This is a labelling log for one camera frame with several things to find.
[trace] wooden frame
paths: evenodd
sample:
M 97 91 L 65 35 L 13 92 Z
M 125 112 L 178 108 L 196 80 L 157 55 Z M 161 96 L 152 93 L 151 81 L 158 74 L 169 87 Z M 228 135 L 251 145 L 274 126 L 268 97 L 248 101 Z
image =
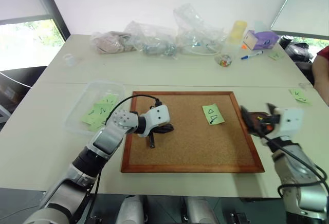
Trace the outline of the wooden frame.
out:
M 122 158 L 121 171 L 123 173 L 263 173 L 264 168 L 258 156 L 251 136 L 247 132 L 247 128 L 243 122 L 239 105 L 232 91 L 134 91 L 133 95 L 227 95 L 230 97 L 234 107 L 236 116 L 239 120 L 247 145 L 252 154 L 254 165 L 131 165 L 129 163 L 130 152 L 132 146 L 132 134 L 127 135 L 124 153 Z M 137 99 L 133 98 L 131 102 L 131 111 L 136 110 Z

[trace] table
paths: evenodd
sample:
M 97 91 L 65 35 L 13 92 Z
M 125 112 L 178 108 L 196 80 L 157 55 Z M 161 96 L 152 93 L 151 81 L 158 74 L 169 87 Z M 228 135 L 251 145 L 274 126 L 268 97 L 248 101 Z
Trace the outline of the table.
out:
M 42 83 L 88 83 L 96 79 L 134 85 L 297 87 L 309 83 L 280 45 L 285 56 L 277 61 L 270 50 L 248 60 L 235 60 L 221 67 L 214 57 L 178 54 L 177 59 L 146 57 L 140 52 L 99 55 L 89 45 L 88 35 L 72 35 L 39 78 Z M 69 67 L 63 56 L 79 59 Z M 240 50 L 239 56 L 251 54 Z
M 63 129 L 67 113 L 81 94 L 84 84 L 37 81 L 0 133 L 0 187 L 47 190 L 66 170 L 90 139 Z M 297 103 L 287 87 L 220 86 L 142 86 L 126 85 L 132 91 L 233 91 L 239 105 L 250 111 L 267 111 L 271 102 L 280 107 L 297 106 L 305 110 L 303 128 L 293 141 L 329 172 L 326 151 L 329 108 L 312 88 L 305 95 L 313 105 Z M 149 195 L 201 195 L 222 197 L 278 197 L 280 184 L 269 148 L 253 138 L 263 163 L 262 174 L 120 172 L 123 144 L 103 169 L 100 193 Z

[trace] purple tissue box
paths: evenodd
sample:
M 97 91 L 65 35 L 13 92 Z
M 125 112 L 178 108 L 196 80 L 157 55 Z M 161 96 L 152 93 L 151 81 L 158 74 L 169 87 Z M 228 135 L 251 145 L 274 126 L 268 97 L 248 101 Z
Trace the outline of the purple tissue box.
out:
M 254 30 L 248 30 L 243 42 L 251 50 L 269 49 L 277 43 L 279 36 L 273 31 L 262 31 L 255 33 Z

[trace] green sticky note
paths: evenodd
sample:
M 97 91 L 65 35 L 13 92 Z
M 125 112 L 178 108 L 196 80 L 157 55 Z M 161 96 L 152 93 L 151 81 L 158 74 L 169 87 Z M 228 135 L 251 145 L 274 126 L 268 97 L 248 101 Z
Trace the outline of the green sticky note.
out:
M 114 94 L 109 94 L 106 97 L 103 97 L 101 100 L 99 100 L 97 103 L 107 103 L 115 105 L 117 103 L 117 96 Z
M 94 114 L 95 110 L 94 107 L 92 107 L 82 118 L 81 121 L 85 122 L 89 125 L 91 125 L 93 123 L 92 119 L 93 119 L 93 114 Z
M 216 104 L 202 106 L 202 109 L 205 113 L 209 125 L 217 125 L 225 122 Z
M 81 121 L 92 125 L 95 121 L 100 119 L 106 120 L 114 105 L 106 103 L 96 103 L 82 118 Z
M 311 101 L 304 95 L 301 89 L 290 89 L 291 95 L 299 102 L 311 104 Z
M 81 118 L 81 121 L 91 125 L 91 129 L 95 129 L 97 124 L 106 120 L 112 109 L 115 107 L 117 98 L 118 97 L 114 94 L 109 94 L 103 97 Z
M 95 120 L 95 121 L 91 124 L 91 126 L 88 128 L 89 131 L 91 131 L 91 132 L 96 132 L 96 131 L 98 131 L 100 128 L 102 128 L 102 127 L 105 125 L 105 120 L 106 120 L 106 118 L 105 118 L 105 119 L 100 118 L 100 119 L 98 119 L 98 120 Z
M 278 51 L 275 51 L 275 50 L 272 50 L 269 54 L 268 54 L 268 56 L 270 57 L 270 58 L 272 58 L 273 60 L 279 60 L 279 59 L 281 59 L 282 57 L 284 57 L 284 54 L 283 53 L 281 53 L 281 52 L 278 52 Z

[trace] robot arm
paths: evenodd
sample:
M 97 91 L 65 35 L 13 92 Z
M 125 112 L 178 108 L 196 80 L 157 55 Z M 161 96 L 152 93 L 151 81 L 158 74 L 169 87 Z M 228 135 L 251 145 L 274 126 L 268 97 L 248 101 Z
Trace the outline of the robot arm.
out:
M 303 110 L 299 108 L 277 108 L 268 104 L 271 115 L 249 113 L 241 107 L 242 117 L 251 134 L 262 137 L 261 141 L 273 152 L 272 158 L 281 183 L 280 192 L 288 224 L 325 223 L 327 219 L 326 191 L 320 184 L 296 187 L 294 184 L 310 184 L 318 181 L 316 175 L 305 165 L 282 151 L 278 145 L 317 170 L 316 165 L 306 156 L 301 146 L 291 141 L 299 131 Z
M 166 105 L 155 106 L 138 116 L 125 110 L 115 111 L 69 165 L 63 177 L 49 189 L 41 200 L 40 209 L 24 224 L 75 223 L 89 201 L 90 191 L 104 165 L 122 142 L 124 135 L 149 135 L 152 129 L 170 121 Z

